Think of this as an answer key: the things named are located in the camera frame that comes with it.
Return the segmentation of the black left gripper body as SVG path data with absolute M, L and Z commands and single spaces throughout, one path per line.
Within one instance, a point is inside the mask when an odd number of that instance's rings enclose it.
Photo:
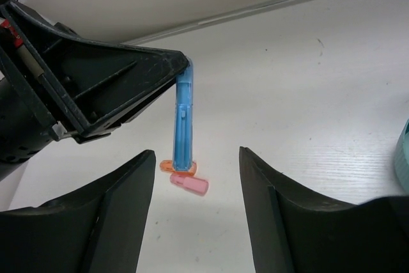
M 15 45 L 12 25 L 1 28 L 1 178 L 44 149 L 51 141 L 77 135 L 69 122 L 73 115 L 63 111 L 59 91 L 41 92 L 42 84 L 28 82 L 38 59 L 24 44 Z

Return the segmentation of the blue highlighter marker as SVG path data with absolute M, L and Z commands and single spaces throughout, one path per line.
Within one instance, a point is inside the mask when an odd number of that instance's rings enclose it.
M 176 104 L 174 118 L 173 162 L 175 168 L 189 168 L 193 145 L 193 92 L 194 66 L 188 67 L 176 78 Z

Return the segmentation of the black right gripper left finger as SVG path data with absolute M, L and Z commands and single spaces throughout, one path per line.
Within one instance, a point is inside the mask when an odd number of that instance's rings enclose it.
M 1 272 L 135 272 L 155 166 L 145 150 L 38 207 L 1 212 Z

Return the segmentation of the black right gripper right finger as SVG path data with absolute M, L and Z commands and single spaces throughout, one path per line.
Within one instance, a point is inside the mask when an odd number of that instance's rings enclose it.
M 294 181 L 240 148 L 256 272 L 407 272 L 408 198 L 354 205 Z

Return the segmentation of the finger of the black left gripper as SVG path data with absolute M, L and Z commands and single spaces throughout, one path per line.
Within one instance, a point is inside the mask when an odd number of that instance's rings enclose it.
M 1 71 L 55 140 L 83 143 L 109 134 L 187 68 L 180 51 L 88 40 L 16 1 L 3 4 L 1 16 L 15 40 L 1 48 Z

